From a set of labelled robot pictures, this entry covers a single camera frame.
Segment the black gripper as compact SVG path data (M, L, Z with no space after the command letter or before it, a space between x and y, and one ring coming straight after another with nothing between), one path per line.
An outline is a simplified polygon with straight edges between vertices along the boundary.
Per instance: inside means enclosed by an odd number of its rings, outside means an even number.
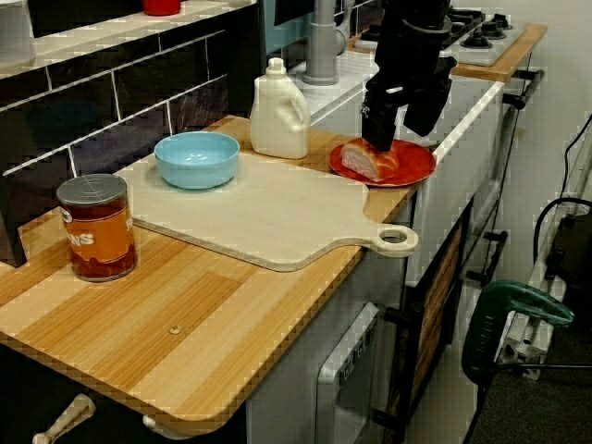
M450 71L457 65L454 57L440 54L444 39L392 27L380 30L378 72L366 85L361 110L362 138L378 151L390 150L401 105L408 104L403 120L407 129L426 136L436 126L449 97Z

